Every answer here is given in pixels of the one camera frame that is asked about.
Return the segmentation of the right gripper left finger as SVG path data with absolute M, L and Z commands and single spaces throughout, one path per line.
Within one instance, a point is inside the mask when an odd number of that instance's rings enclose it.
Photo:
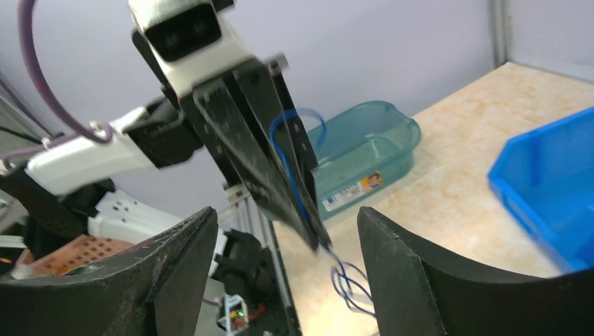
M 211 207 L 62 276 L 1 282 L 2 335 L 193 335 L 218 234 Z

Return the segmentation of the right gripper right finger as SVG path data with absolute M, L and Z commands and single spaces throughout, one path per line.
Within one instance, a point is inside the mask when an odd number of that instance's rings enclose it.
M 364 206 L 359 239 L 381 335 L 592 335 L 593 271 L 541 278 L 469 259 Z

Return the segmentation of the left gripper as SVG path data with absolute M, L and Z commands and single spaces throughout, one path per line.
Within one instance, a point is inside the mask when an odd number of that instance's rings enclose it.
M 149 160 L 169 167 L 206 148 L 227 182 L 243 182 L 263 212 L 293 228 L 311 250 L 331 248 L 312 173 L 317 159 L 301 120 L 322 117 L 295 107 L 280 67 L 252 57 L 176 94 L 139 31 L 132 42 L 165 95 L 132 126 Z

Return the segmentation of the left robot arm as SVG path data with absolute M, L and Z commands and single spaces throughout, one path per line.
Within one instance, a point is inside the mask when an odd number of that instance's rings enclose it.
M 232 31 L 188 52 L 165 59 L 144 32 L 133 31 L 135 47 L 162 83 L 164 98 L 101 126 L 99 141 L 57 139 L 23 168 L 9 169 L 1 188 L 33 216 L 65 220 L 62 236 L 78 232 L 59 196 L 136 169 L 162 169 L 206 149 L 230 186 L 243 185 L 265 214 L 291 226 L 312 250 L 330 248 L 315 188 L 306 182 L 316 167 L 309 139 L 291 119 L 279 59 L 262 60 Z

